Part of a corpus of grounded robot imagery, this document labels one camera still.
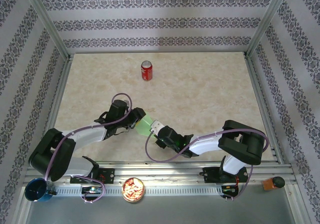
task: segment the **blue cup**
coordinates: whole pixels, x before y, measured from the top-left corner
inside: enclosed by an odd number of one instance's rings
[[[32,202],[45,202],[56,194],[54,186],[43,178],[31,180],[24,191],[25,198]]]

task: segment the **green object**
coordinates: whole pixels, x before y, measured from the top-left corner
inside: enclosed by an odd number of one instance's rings
[[[150,128],[153,120],[148,115],[148,113],[135,125],[136,131],[140,135],[149,136],[150,135]]]

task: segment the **patterned wallpaper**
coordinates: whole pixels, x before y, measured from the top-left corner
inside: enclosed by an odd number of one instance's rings
[[[320,223],[319,0],[283,0],[252,57],[282,154]]]
[[[271,0],[42,0],[71,53],[246,51]]]
[[[64,60],[28,0],[0,0],[0,224],[44,133]]]

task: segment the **red soda can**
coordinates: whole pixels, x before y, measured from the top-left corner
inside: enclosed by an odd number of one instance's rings
[[[152,79],[152,64],[150,61],[143,61],[141,64],[141,75],[144,81]]]

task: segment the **beige tabletop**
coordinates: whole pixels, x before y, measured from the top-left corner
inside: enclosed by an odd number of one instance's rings
[[[153,64],[153,79],[143,81],[140,65]],[[143,108],[182,135],[201,135],[221,129],[232,119],[265,131],[243,54],[228,53],[118,53],[76,54],[58,112],[55,128],[87,126],[108,111],[111,98],[125,92],[133,107]],[[92,143],[74,152],[95,161],[148,161],[146,137],[136,130]],[[149,142],[158,160],[176,153]],[[223,151],[177,161],[221,161]],[[274,160],[270,148],[263,160]]]

